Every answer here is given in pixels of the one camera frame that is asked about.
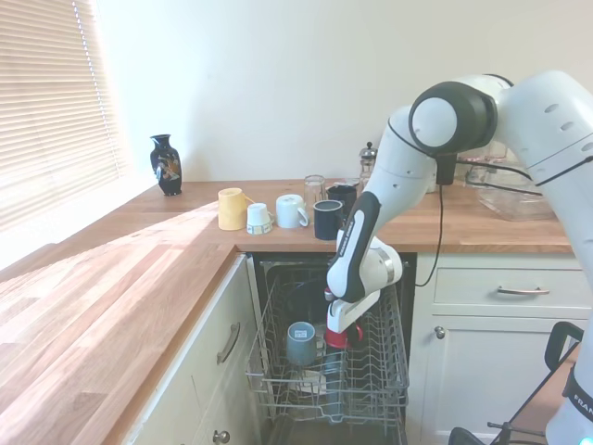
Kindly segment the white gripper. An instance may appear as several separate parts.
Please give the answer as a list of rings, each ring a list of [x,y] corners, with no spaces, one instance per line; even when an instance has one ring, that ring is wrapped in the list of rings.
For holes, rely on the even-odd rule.
[[[338,334],[349,327],[349,342],[360,343],[363,340],[363,330],[359,324],[354,323],[374,306],[380,295],[381,291],[377,290],[355,303],[334,299],[327,311],[326,327]]]

